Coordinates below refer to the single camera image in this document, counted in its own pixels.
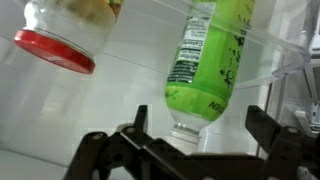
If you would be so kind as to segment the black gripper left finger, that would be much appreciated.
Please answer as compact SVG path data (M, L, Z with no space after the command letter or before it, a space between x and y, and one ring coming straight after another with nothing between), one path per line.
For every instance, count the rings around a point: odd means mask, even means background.
M163 139L147 134L148 107L140 105L132 124L121 124L109 136L87 133L76 150L63 180L108 180L124 168L134 180L183 180L184 155Z

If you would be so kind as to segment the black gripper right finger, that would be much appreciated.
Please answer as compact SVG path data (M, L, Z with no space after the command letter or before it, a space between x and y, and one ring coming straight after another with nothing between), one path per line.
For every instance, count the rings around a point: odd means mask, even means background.
M245 127L267 153L260 177L264 180L298 180L298 169L306 168L320 178L319 136L310 136L293 126L282 126L256 105L247 109Z

